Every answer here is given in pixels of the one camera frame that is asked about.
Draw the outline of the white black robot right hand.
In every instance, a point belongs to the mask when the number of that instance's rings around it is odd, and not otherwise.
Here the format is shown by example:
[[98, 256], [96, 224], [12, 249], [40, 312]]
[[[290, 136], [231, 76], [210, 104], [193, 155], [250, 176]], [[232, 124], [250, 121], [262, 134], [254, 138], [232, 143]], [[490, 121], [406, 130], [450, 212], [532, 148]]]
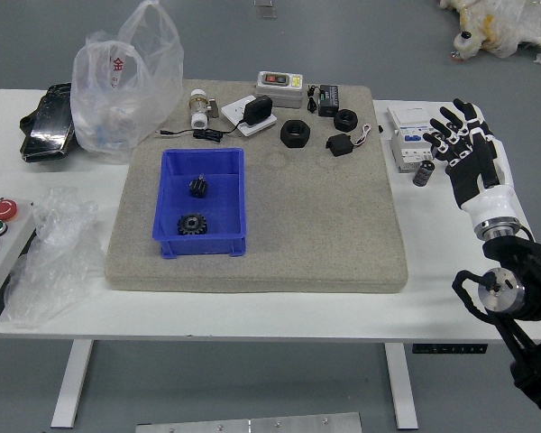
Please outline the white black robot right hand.
[[443, 118], [432, 118], [429, 123], [434, 131], [423, 138], [430, 143], [432, 156], [446, 163], [456, 205], [469, 214], [479, 237], [499, 222], [518, 231], [518, 213], [512, 204], [514, 182], [501, 140], [474, 104], [458, 98], [453, 104], [457, 111], [442, 106]]

